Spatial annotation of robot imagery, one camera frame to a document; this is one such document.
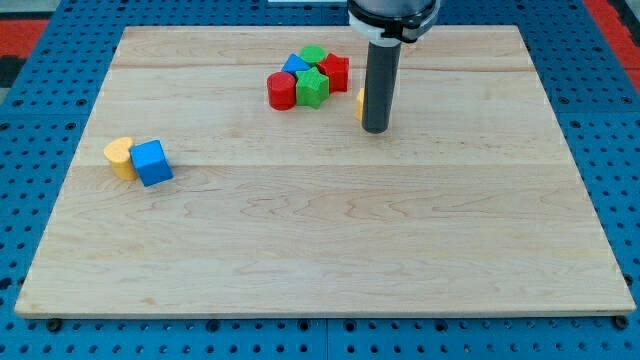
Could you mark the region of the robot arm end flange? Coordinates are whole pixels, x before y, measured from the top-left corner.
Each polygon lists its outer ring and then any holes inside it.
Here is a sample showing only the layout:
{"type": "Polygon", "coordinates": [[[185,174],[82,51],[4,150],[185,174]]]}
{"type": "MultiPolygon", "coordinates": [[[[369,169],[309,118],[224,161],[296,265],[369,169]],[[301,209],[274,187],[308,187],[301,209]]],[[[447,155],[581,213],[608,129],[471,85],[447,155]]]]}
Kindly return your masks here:
{"type": "Polygon", "coordinates": [[[348,0],[349,25],[370,43],[415,43],[437,22],[442,0],[348,0]]]}

